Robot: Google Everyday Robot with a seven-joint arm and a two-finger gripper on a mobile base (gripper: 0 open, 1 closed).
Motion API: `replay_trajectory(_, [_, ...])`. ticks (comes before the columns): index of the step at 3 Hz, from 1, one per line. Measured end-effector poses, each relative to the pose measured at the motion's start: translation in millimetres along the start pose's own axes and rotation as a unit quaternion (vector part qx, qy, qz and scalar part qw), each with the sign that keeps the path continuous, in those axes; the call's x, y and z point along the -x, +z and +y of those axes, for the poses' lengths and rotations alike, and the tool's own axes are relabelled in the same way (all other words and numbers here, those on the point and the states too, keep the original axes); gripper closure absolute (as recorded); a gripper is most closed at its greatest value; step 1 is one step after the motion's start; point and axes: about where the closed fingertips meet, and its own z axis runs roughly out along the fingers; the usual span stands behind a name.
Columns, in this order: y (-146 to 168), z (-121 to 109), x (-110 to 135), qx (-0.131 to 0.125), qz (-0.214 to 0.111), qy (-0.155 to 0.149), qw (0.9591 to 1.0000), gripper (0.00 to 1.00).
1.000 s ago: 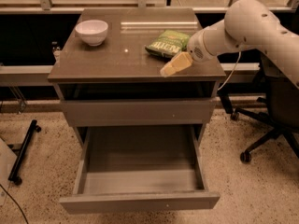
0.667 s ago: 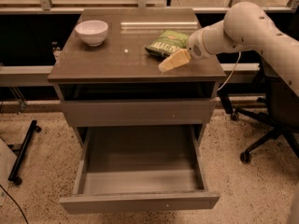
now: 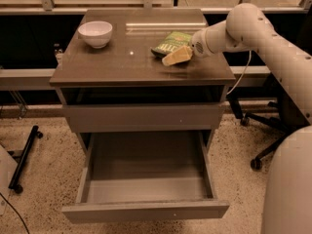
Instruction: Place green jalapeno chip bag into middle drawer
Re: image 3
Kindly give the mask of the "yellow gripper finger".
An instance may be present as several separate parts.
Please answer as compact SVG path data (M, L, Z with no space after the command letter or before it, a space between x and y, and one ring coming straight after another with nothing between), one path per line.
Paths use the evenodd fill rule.
M192 49L189 46L183 45L162 58L162 63L165 66L171 66L177 63L189 61L192 56Z

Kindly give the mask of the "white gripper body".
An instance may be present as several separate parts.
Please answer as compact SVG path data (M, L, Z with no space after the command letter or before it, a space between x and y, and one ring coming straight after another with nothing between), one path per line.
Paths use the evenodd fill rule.
M206 27L192 35L189 41L189 46L196 57L209 57L214 54L209 46L209 32L210 29Z

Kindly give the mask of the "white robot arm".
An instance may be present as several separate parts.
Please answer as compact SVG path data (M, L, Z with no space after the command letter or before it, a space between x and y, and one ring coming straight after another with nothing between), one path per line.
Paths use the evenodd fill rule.
M255 5L235 6L226 20L194 33L166 66L216 53L256 52L309 125L278 146L268 174L261 234L312 234L312 58L281 35Z

